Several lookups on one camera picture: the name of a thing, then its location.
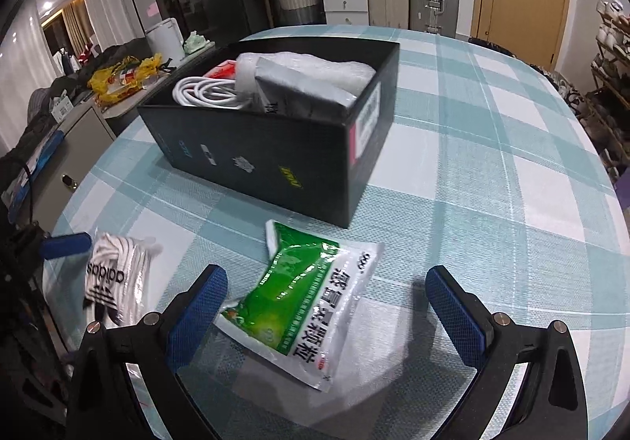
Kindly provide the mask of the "white shoelaces zip bag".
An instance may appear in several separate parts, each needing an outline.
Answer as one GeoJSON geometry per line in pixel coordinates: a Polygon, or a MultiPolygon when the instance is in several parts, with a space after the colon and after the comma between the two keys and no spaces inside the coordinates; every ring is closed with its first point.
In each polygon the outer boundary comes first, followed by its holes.
{"type": "Polygon", "coordinates": [[[150,265],[161,249],[153,237],[96,231],[84,273],[82,309],[88,324],[99,321],[114,328],[140,321],[146,309],[150,265]]]}

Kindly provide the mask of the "green white medicine packet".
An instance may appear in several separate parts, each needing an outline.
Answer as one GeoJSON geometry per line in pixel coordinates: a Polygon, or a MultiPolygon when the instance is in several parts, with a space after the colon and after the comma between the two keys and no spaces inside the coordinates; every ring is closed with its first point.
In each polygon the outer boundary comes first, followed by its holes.
{"type": "Polygon", "coordinates": [[[223,303],[217,328],[307,386],[332,386],[381,243],[330,239],[266,222],[269,265],[246,296],[223,303]]]}

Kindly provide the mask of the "black cardboard box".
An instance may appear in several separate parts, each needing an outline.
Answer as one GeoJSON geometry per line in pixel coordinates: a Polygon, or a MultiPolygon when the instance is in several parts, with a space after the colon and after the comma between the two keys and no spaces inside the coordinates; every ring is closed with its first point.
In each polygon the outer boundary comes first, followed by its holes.
{"type": "Polygon", "coordinates": [[[243,40],[203,57],[183,76],[200,76],[243,53],[293,52],[366,63],[376,74],[339,122],[177,104],[173,85],[139,114],[176,169],[290,211],[346,228],[393,123],[400,47],[330,37],[243,40]]]}

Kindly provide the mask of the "red white balloon glue bag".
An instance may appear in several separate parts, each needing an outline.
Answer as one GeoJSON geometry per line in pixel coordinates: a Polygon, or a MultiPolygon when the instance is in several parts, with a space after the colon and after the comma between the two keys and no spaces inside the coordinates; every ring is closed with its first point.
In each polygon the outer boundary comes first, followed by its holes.
{"type": "Polygon", "coordinates": [[[219,63],[219,65],[215,65],[204,74],[204,77],[214,78],[215,80],[235,80],[235,76],[235,60],[225,60],[224,62],[219,63]]]}

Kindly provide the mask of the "white bubble wrap piece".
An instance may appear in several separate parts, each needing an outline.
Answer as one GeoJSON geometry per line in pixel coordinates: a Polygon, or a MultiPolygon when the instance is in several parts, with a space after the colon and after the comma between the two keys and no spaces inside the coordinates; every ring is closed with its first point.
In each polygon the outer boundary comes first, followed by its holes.
{"type": "Polygon", "coordinates": [[[293,52],[243,53],[237,57],[235,65],[234,80],[237,93],[254,92],[255,70],[262,60],[329,83],[354,94],[355,97],[361,94],[376,74],[376,71],[366,63],[356,61],[335,62],[311,54],[293,52]]]}

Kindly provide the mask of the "grey low cabinet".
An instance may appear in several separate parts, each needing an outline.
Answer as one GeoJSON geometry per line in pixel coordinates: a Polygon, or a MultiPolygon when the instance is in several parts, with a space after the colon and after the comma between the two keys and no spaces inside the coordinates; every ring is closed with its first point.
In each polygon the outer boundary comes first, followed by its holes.
{"type": "Polygon", "coordinates": [[[163,88],[174,85],[176,80],[183,77],[183,73],[192,68],[200,59],[210,55],[217,50],[216,43],[207,42],[201,50],[197,50],[192,55],[183,58],[180,65],[170,73],[160,73],[154,83],[149,84],[146,88],[132,94],[124,101],[115,104],[104,112],[104,118],[113,131],[115,136],[122,134],[122,131],[128,127],[132,121],[139,116],[138,106],[158,93],[163,88]]]}

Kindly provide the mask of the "teal checkered tablecloth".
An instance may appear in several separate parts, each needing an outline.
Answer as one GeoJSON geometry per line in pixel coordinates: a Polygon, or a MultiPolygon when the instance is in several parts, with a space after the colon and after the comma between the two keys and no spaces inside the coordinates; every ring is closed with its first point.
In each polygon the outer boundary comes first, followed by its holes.
{"type": "Polygon", "coordinates": [[[208,333],[182,377],[224,438],[431,437],[473,377],[426,303],[424,276],[437,264],[491,311],[568,326],[588,434],[603,437],[629,401],[629,236],[595,148],[551,84],[517,59],[427,33],[316,25],[281,35],[400,46],[394,122],[348,229],[173,169],[135,121],[83,179],[56,232],[157,241],[152,310],[210,263],[226,270],[233,297],[246,294],[267,263],[269,219],[384,244],[328,392],[208,333]]]}

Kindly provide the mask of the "yellow plastic bag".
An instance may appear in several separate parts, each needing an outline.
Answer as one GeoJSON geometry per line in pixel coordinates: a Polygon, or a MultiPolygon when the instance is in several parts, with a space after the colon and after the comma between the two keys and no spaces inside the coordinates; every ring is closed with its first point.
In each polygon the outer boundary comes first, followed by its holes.
{"type": "Polygon", "coordinates": [[[146,80],[158,75],[161,63],[160,53],[143,60],[126,56],[112,67],[97,70],[87,84],[95,93],[96,104],[108,108],[139,92],[146,80]]]}

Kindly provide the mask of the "white air purifier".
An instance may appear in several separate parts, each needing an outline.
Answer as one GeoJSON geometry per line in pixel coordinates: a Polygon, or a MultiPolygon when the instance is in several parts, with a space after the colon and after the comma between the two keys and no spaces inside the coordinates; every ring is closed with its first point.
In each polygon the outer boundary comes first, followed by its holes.
{"type": "Polygon", "coordinates": [[[150,28],[145,38],[152,52],[159,53],[163,62],[171,60],[171,65],[175,68],[182,64],[186,57],[183,50],[183,35],[174,17],[169,17],[150,28]]]}

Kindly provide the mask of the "wooden shoe rack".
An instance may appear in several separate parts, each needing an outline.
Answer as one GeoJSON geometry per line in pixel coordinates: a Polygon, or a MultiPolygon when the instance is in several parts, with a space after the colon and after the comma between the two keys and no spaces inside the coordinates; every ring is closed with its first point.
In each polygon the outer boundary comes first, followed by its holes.
{"type": "Polygon", "coordinates": [[[599,0],[596,11],[595,89],[584,97],[588,115],[581,123],[616,183],[629,171],[629,13],[619,0],[599,0]]]}

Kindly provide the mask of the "white sheer curtain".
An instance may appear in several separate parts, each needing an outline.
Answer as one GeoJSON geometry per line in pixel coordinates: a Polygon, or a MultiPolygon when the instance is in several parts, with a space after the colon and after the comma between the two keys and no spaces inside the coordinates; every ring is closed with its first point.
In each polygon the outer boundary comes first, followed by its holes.
{"type": "Polygon", "coordinates": [[[1,150],[16,145],[37,89],[143,35],[149,0],[1,0],[1,150]]]}

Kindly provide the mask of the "woven laundry basket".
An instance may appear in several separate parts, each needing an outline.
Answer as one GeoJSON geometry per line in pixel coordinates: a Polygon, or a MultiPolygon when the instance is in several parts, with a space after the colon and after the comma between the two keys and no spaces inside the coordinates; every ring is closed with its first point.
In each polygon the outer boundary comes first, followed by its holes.
{"type": "Polygon", "coordinates": [[[321,22],[321,0],[276,0],[283,26],[314,25],[321,22]]]}

